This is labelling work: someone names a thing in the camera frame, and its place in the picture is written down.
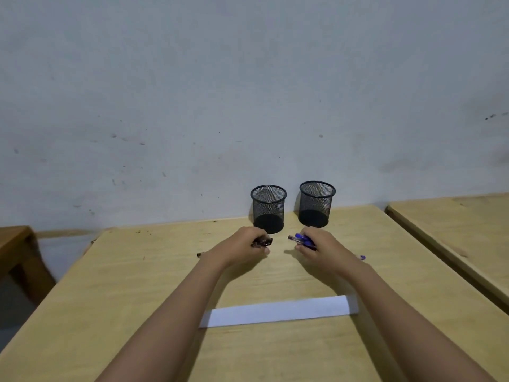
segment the desk surface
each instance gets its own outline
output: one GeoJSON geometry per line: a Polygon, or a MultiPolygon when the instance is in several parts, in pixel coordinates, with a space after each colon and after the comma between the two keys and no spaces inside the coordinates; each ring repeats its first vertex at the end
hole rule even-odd
{"type": "Polygon", "coordinates": [[[400,201],[388,210],[509,306],[509,193],[400,201]]]}
{"type": "MultiPolygon", "coordinates": [[[[0,354],[2,380],[93,381],[191,270],[196,252],[241,225],[249,225],[248,219],[105,231],[0,354]]],[[[295,214],[287,213],[284,230],[273,235],[270,257],[225,288],[221,281],[214,292],[217,299],[224,288],[217,306],[331,296],[333,288],[347,289],[292,256],[287,236],[301,227],[295,214]]],[[[509,378],[509,316],[386,214],[373,206],[333,209],[325,229],[366,255],[405,300],[495,378],[509,378]]],[[[355,317],[199,330],[181,380],[403,380],[360,308],[355,317]]]]}

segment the white paper strip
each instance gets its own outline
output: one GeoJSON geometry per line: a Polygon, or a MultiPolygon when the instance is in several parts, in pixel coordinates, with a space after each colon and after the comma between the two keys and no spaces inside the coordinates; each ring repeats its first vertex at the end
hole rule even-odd
{"type": "Polygon", "coordinates": [[[291,302],[251,304],[207,311],[202,327],[278,322],[357,314],[355,296],[330,296],[291,302]]]}

